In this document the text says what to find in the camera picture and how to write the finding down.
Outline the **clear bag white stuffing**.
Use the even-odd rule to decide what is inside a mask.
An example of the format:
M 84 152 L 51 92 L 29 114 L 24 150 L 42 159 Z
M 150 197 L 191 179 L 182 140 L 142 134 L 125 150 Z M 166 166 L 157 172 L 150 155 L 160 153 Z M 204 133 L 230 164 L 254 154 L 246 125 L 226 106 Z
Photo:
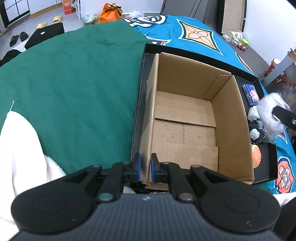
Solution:
M 272 144 L 275 144 L 278 135 L 285 130 L 285 125 L 279 118 L 272 114 L 272 111 L 276 106 L 280 106 L 284 110 L 291 111 L 290 107 L 282 99 L 281 95 L 276 92 L 272 92 L 263 97 L 257 104 L 258 115 L 267 131 L 268 141 Z

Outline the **burger plush toy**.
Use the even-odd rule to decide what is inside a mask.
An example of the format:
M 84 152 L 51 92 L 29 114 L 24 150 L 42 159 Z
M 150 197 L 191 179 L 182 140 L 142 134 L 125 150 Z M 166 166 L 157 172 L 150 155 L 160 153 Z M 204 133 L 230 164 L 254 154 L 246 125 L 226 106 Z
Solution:
M 251 145 L 253 168 L 257 168 L 261 162 L 261 151 L 257 145 Z

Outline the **brown cardboard box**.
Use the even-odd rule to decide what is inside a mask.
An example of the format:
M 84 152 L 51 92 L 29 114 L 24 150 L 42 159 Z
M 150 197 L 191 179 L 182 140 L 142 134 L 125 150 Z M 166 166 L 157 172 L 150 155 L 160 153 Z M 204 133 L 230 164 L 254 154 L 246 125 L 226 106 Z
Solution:
M 151 182 L 151 155 L 181 168 L 200 165 L 254 181 L 246 111 L 234 75 L 185 57 L 154 56 L 140 138 L 141 180 Z

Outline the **black white dotted soft item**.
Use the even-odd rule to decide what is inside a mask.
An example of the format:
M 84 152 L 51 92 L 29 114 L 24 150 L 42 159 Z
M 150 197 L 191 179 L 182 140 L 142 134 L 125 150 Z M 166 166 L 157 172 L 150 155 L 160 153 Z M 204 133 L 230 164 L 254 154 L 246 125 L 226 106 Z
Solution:
M 260 118 L 249 122 L 249 135 L 252 144 L 269 143 L 266 128 Z

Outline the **blue tissue pack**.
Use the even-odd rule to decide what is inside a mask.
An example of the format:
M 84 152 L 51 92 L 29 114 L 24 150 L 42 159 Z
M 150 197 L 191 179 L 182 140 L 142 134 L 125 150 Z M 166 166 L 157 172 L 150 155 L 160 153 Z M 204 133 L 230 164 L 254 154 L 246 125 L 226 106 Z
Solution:
M 257 94 L 257 91 L 254 87 L 254 85 L 252 84 L 244 84 L 242 86 L 243 90 L 244 90 L 244 93 L 246 95 L 246 98 L 248 100 L 248 103 L 250 106 L 255 106 L 258 104 L 259 102 L 259 96 Z

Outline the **black shallow tray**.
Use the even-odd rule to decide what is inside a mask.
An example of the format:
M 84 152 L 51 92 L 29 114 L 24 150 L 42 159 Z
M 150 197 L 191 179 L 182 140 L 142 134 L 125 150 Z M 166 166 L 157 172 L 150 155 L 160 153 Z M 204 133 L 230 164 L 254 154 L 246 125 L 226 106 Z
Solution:
M 211 57 L 145 44 L 132 152 L 140 153 L 142 181 L 152 180 L 152 153 L 182 168 L 201 165 L 248 184 L 276 180 L 273 144 L 251 157 L 249 104 L 243 85 L 263 89 L 256 77 Z

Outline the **red bottle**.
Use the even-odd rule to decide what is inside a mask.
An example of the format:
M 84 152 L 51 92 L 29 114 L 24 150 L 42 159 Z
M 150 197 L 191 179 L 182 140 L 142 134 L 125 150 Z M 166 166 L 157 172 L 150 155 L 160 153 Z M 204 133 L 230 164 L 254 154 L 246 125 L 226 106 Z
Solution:
M 266 69 L 265 76 L 269 75 L 279 63 L 280 63 L 280 60 L 278 58 L 272 59 L 271 64 Z

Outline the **white fluffy blanket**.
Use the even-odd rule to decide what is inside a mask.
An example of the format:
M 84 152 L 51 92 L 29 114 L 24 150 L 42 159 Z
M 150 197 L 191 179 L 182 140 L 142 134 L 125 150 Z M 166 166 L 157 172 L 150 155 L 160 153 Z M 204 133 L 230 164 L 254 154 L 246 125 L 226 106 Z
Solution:
M 1 240 L 10 240 L 19 231 L 11 216 L 13 200 L 65 175 L 43 153 L 33 126 L 21 114 L 9 111 L 1 129 Z

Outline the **green cup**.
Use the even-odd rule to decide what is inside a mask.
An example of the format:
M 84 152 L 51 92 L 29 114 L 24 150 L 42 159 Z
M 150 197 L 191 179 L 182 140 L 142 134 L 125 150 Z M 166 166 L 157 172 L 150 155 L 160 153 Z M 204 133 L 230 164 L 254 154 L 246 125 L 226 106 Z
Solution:
M 241 39 L 240 42 L 246 47 L 249 45 L 249 42 L 246 39 Z

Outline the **green cloth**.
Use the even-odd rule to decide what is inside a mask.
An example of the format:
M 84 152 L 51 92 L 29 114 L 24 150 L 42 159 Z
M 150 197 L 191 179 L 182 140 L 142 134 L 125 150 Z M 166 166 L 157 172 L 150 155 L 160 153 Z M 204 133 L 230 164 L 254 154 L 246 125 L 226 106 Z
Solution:
M 147 42 L 117 20 L 37 44 L 1 67 L 1 120 L 25 117 L 67 174 L 129 161 Z

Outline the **blue patterned blanket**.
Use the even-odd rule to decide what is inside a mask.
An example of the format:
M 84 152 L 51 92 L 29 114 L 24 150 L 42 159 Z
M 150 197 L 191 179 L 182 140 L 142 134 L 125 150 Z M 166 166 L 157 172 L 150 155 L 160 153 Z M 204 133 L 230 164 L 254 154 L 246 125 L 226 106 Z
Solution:
M 164 51 L 213 65 L 231 72 L 240 87 L 246 109 L 249 109 L 242 86 L 252 84 L 259 97 L 267 92 L 245 61 L 211 28 L 184 16 L 126 16 L 124 20 L 144 34 L 152 45 L 148 53 Z M 262 160 L 255 169 L 255 183 L 271 194 L 295 192 L 295 153 L 286 131 L 280 133 L 276 144 L 259 143 Z

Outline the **black slipper left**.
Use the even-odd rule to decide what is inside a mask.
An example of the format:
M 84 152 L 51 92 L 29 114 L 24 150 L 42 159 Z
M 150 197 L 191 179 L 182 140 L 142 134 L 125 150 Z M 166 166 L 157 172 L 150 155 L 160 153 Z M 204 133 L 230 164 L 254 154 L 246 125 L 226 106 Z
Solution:
M 10 40 L 10 47 L 14 46 L 17 43 L 18 39 L 19 39 L 19 35 L 12 36 Z

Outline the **black slipper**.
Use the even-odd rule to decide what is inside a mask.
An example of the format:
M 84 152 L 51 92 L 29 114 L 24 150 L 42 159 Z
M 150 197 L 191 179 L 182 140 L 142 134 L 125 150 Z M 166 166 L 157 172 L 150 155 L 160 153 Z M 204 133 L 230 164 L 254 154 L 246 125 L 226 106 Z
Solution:
M 19 36 L 20 36 L 20 40 L 21 40 L 21 42 L 27 40 L 28 37 L 29 37 L 29 35 L 28 35 L 26 32 L 21 32 L 21 33 L 19 34 Z
M 19 35 L 12 36 L 10 40 L 10 47 L 14 46 L 17 43 L 18 39 L 19 39 Z

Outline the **black slipper right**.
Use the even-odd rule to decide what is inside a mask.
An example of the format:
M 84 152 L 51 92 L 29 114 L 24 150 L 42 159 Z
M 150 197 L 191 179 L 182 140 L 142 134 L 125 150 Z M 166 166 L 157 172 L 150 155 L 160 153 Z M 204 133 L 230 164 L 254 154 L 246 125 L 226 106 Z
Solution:
M 21 32 L 21 33 L 19 34 L 19 36 L 20 36 L 20 40 L 21 40 L 21 42 L 27 40 L 28 37 L 29 37 L 29 35 L 28 35 L 26 32 Z

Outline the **yellow slipper near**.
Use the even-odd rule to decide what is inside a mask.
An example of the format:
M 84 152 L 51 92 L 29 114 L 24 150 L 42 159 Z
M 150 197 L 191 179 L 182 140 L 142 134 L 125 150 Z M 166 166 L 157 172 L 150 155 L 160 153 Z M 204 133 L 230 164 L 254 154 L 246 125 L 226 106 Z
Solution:
M 46 27 L 47 23 L 39 23 L 36 27 L 36 30 Z

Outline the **yellow slipper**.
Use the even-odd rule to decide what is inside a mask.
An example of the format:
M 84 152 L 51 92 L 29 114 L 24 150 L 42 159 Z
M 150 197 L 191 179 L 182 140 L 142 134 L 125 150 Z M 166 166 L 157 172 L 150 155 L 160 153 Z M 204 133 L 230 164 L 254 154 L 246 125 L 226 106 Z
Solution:
M 39 23 L 36 27 L 36 30 L 46 27 L 47 23 Z
M 62 21 L 62 16 L 55 16 L 53 18 L 52 24 L 58 24 Z

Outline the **yellow slipper far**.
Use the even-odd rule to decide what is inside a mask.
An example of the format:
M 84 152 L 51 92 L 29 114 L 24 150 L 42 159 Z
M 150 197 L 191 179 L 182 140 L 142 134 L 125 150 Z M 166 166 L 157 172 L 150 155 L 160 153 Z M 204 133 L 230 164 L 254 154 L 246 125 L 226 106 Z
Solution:
M 58 24 L 62 21 L 62 16 L 55 16 L 53 18 L 52 24 Z

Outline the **white plastic bag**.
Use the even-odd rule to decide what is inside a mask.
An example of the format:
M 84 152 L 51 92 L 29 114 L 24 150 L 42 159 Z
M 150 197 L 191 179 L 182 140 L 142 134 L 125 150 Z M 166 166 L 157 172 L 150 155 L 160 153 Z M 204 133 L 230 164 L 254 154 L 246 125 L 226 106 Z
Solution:
M 133 12 L 126 14 L 126 16 L 130 18 L 140 18 L 144 17 L 145 15 L 141 11 L 134 10 Z

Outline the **red cardboard box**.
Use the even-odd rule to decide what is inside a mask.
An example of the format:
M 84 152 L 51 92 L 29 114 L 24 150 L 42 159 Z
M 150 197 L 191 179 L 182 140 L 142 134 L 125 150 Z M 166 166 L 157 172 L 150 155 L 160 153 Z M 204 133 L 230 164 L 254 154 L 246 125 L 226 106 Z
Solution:
M 69 15 L 75 11 L 75 8 L 73 7 L 74 2 L 74 0 L 62 0 L 65 15 Z

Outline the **orange bag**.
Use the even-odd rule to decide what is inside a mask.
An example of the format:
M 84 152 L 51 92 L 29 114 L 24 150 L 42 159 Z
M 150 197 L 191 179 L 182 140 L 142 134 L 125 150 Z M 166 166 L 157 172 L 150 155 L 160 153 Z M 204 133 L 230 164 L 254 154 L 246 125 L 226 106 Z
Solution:
M 113 22 L 122 16 L 122 8 L 117 4 L 106 3 L 99 17 L 100 23 Z

